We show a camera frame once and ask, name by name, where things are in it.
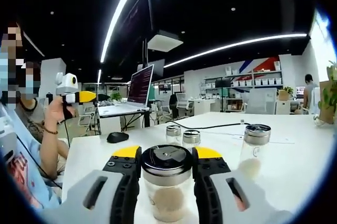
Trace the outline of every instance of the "hand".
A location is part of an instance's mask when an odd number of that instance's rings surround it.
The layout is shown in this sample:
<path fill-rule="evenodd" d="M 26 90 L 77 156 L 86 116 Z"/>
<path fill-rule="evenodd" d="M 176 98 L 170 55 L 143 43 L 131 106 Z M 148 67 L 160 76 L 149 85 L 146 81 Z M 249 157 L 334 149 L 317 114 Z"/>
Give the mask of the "hand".
<path fill-rule="evenodd" d="M 67 109 L 72 115 L 75 114 L 75 108 L 69 106 Z M 46 109 L 45 120 L 54 120 L 56 122 L 64 120 L 63 100 L 61 96 L 56 96 L 49 104 Z"/>

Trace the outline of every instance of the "laptop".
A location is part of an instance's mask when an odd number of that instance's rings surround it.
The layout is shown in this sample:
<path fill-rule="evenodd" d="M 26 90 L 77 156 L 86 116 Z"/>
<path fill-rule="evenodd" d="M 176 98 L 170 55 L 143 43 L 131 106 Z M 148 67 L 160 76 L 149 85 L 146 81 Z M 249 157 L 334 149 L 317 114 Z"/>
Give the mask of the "laptop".
<path fill-rule="evenodd" d="M 149 111 L 150 108 L 147 107 L 147 101 L 150 92 L 153 68 L 154 65 L 150 65 L 134 73 L 131 77 L 127 102 L 114 106 L 99 107 L 99 115 L 101 117 L 109 117 L 133 114 L 140 111 Z"/>

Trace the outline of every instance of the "black mouse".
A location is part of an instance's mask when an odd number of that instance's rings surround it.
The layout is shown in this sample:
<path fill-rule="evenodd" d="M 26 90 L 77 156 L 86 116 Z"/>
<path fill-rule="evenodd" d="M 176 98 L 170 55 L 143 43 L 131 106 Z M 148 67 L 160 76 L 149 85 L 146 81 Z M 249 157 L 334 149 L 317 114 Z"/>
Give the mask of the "black mouse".
<path fill-rule="evenodd" d="M 128 134 L 123 132 L 112 132 L 108 135 L 106 141 L 110 144 L 116 144 L 118 142 L 128 140 Z"/>

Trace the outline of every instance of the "ceiling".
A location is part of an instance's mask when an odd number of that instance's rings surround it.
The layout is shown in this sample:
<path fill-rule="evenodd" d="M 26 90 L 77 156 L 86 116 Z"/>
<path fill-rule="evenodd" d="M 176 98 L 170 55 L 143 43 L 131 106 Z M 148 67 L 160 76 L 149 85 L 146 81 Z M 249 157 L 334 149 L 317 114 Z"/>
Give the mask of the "ceiling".
<path fill-rule="evenodd" d="M 121 22 L 136 0 L 128 0 Z M 25 57 L 43 60 L 61 57 L 67 72 L 78 81 L 129 81 L 142 62 L 141 47 L 121 55 L 110 41 L 105 62 L 100 59 L 106 33 L 119 0 L 20 0 L 21 26 L 43 57 L 26 39 Z M 194 54 L 242 40 L 286 34 L 308 33 L 313 17 L 313 0 L 151 0 L 155 30 L 179 35 L 183 45 L 168 53 L 148 51 L 148 60 L 165 58 L 166 64 Z M 308 39 L 274 40 L 208 54 L 164 69 L 164 77 L 185 70 L 303 52 Z"/>

